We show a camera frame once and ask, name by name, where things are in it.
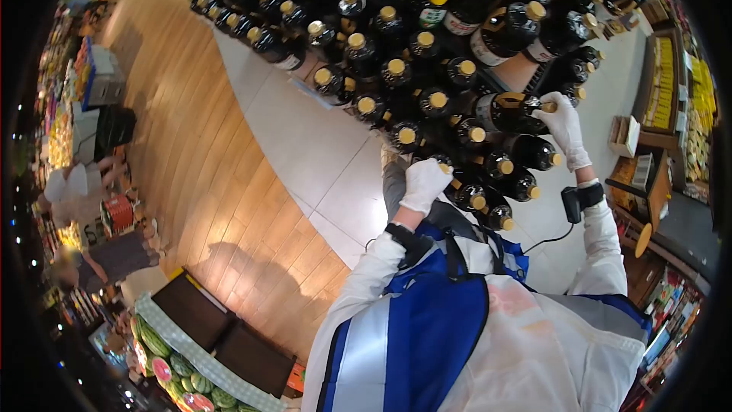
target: white sleeve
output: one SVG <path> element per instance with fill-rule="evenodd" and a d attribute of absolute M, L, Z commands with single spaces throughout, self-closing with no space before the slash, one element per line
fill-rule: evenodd
<path fill-rule="evenodd" d="M 582 183 L 588 187 L 598 179 Z M 628 279 L 620 252 L 613 212 L 603 198 L 583 212 L 587 259 L 572 281 L 569 294 L 621 294 L 628 296 Z"/>
<path fill-rule="evenodd" d="M 314 412 L 318 406 L 330 343 L 336 328 L 379 299 L 397 273 L 399 261 L 405 253 L 404 247 L 392 240 L 391 234 L 382 233 L 361 255 L 361 261 L 345 279 L 340 295 L 328 310 L 310 349 L 302 397 L 303 412 Z"/>

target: soy sauce bottle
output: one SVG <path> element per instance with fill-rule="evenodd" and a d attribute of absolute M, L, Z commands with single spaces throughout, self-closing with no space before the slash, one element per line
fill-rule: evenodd
<path fill-rule="evenodd" d="M 328 64 L 343 63 L 343 48 L 345 35 L 322 21 L 313 21 L 307 25 L 307 43 L 315 51 L 318 59 Z"/>
<path fill-rule="evenodd" d="M 325 66 L 315 74 L 316 91 L 331 105 L 346 105 L 353 100 L 356 80 L 346 77 L 337 66 Z"/>

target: white glove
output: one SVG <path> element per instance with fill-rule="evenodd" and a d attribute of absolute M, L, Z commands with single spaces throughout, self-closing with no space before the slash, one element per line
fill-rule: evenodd
<path fill-rule="evenodd" d="M 554 91 L 542 96 L 540 101 L 556 103 L 556 111 L 546 113 L 536 109 L 531 112 L 531 116 L 547 125 L 554 141 L 567 157 L 567 167 L 570 172 L 592 165 L 590 156 L 582 145 L 580 117 L 567 96 Z"/>
<path fill-rule="evenodd" d="M 432 203 L 453 181 L 453 168 L 445 173 L 437 160 L 429 158 L 417 161 L 406 171 L 407 190 L 399 205 L 425 216 L 430 214 Z"/>

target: bottle label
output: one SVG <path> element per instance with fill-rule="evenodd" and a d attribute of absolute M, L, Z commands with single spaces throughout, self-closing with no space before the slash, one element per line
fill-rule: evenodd
<path fill-rule="evenodd" d="M 528 45 L 526 47 L 526 51 L 531 55 L 531 57 L 537 61 L 538 63 L 546 63 L 550 60 L 556 58 L 555 55 L 551 53 L 551 51 L 547 50 L 541 41 L 537 38 L 534 40 L 534 43 L 531 45 Z"/>
<path fill-rule="evenodd" d="M 508 58 L 496 56 L 488 49 L 487 46 L 485 46 L 480 29 L 476 29 L 475 32 L 473 32 L 473 35 L 470 38 L 470 48 L 475 57 L 489 67 L 498 66 L 508 60 Z"/>
<path fill-rule="evenodd" d="M 297 67 L 298 64 L 300 64 L 300 58 L 298 58 L 296 55 L 289 55 L 285 60 L 279 61 L 278 63 L 274 64 L 274 66 L 278 69 L 292 70 Z"/>
<path fill-rule="evenodd" d="M 419 26 L 422 29 L 434 29 L 445 19 L 447 10 L 440 8 L 425 8 L 419 14 Z"/>
<path fill-rule="evenodd" d="M 480 24 L 465 23 L 460 21 L 454 14 L 447 12 L 445 14 L 445 27 L 447 30 L 454 33 L 455 35 L 470 35 L 474 32 Z"/>

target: white long-sleeve shirt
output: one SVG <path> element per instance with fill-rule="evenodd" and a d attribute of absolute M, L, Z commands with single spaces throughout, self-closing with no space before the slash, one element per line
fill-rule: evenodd
<path fill-rule="evenodd" d="M 587 208 L 584 215 L 587 261 L 569 294 L 627 296 L 620 243 L 607 203 Z M 468 269 L 488 274 L 490 310 L 475 350 L 439 410 L 618 410 L 645 344 L 599 330 L 556 300 L 531 293 L 508 276 L 492 275 L 490 245 L 455 240 Z M 336 328 L 380 298 L 404 254 L 390 234 L 382 233 L 345 280 L 310 351 L 304 412 L 316 410 Z"/>

